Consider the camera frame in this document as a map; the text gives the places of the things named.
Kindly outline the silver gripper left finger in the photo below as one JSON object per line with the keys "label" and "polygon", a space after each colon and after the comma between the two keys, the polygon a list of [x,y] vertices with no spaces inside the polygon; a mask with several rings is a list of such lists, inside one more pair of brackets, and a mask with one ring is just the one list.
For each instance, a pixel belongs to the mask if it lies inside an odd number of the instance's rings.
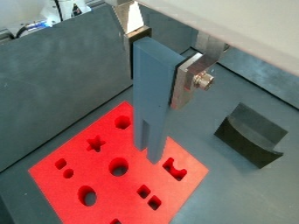
{"label": "silver gripper left finger", "polygon": [[145,37],[151,37],[153,29],[145,23],[138,1],[125,0],[115,7],[115,13],[125,31],[130,76],[134,76],[134,43]]}

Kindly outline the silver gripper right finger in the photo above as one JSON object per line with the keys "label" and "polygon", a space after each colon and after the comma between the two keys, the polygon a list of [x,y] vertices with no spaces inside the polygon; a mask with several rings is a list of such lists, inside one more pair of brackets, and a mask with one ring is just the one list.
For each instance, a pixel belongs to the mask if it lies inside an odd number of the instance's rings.
{"label": "silver gripper right finger", "polygon": [[179,65],[173,88],[171,107],[181,109],[193,99],[197,88],[207,91],[214,82],[209,69],[219,61],[227,44],[210,34],[199,33],[197,53]]}

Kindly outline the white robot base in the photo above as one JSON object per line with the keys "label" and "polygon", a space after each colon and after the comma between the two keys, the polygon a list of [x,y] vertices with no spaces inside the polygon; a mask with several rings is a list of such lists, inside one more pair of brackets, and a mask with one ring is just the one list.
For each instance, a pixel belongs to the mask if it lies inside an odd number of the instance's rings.
{"label": "white robot base", "polygon": [[105,0],[0,0],[0,43],[91,12]]}

